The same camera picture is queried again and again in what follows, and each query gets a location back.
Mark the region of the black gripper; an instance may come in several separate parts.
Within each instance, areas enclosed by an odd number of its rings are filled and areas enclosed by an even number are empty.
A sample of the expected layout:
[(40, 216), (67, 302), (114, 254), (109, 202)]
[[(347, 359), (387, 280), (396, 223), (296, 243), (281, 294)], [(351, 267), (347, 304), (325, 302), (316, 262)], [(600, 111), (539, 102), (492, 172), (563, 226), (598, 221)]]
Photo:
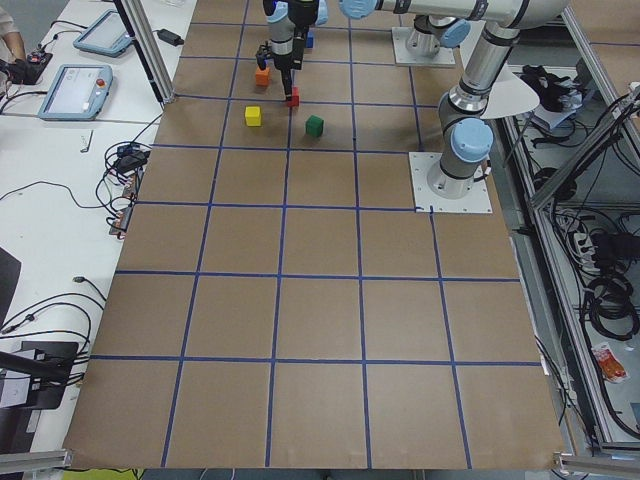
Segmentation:
[(286, 100), (293, 97), (293, 78), (291, 70), (301, 70), (303, 65), (303, 38), (292, 37), (284, 42), (265, 41), (258, 47), (256, 62), (260, 70), (265, 70), (267, 61), (272, 60), (281, 71), (281, 80)]

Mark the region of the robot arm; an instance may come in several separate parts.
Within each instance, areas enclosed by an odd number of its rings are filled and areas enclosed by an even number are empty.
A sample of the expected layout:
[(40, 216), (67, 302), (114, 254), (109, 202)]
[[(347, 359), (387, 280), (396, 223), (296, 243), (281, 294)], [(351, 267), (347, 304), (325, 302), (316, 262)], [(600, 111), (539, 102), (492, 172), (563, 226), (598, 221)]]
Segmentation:
[(341, 1), (342, 13), (362, 19), (376, 10), (485, 22), (459, 83), (440, 100), (444, 137), (439, 164), (427, 175), (429, 188), (447, 199), (461, 199), (474, 183), (477, 167), (489, 158), (494, 136), (481, 119), (492, 87), (522, 30), (544, 25), (566, 8), (566, 1)]
[[(285, 101), (294, 104), (292, 72), (300, 70), (310, 28), (328, 20), (324, 1), (264, 1), (269, 39), (256, 51), (257, 66), (264, 71), (272, 61), (280, 72)], [(434, 57), (442, 49), (458, 47), (470, 32), (470, 22), (456, 17), (417, 14), (405, 40), (405, 47), (423, 58)]]

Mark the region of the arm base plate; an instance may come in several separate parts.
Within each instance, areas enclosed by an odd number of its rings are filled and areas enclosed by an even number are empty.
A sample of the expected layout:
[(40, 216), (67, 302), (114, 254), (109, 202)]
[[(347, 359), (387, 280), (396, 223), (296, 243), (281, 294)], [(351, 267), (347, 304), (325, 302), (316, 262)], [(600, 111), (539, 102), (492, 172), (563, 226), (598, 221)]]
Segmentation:
[(410, 152), (409, 165), (417, 212), (491, 214), (493, 212), (486, 180), (481, 167), (462, 183), (438, 176), (441, 154)]
[(431, 34), (412, 27), (393, 27), (391, 36), (397, 65), (434, 68), (456, 65), (454, 50), (441, 46)]

